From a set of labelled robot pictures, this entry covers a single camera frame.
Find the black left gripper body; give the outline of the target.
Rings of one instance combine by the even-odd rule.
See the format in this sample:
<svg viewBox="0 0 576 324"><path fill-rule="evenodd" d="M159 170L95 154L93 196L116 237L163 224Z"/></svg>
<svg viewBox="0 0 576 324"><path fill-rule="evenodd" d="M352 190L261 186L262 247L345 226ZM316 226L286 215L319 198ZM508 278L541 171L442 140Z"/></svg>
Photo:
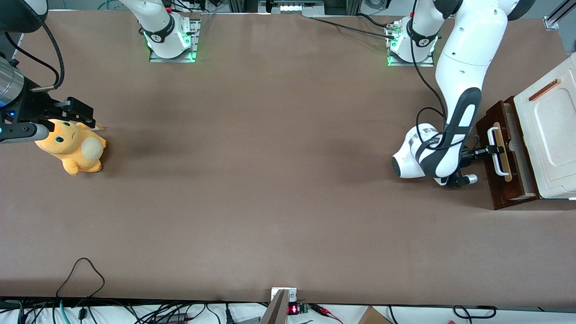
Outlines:
<svg viewBox="0 0 576 324"><path fill-rule="evenodd" d="M477 150L463 149L460 155L459 167L467 168L473 163L473 161L484 159L487 156L488 151L486 149L477 149Z"/></svg>

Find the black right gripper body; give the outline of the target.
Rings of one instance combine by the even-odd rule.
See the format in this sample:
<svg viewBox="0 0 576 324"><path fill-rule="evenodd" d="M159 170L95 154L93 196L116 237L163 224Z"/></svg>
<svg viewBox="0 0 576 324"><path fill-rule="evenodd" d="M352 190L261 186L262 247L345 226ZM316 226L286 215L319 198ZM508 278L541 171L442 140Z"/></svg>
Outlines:
<svg viewBox="0 0 576 324"><path fill-rule="evenodd" d="M63 116L63 111L56 104L59 101L50 97L47 92L31 92L37 86L31 80L25 80L20 94L9 103L9 122L34 122L39 120L58 119L70 121Z"/></svg>

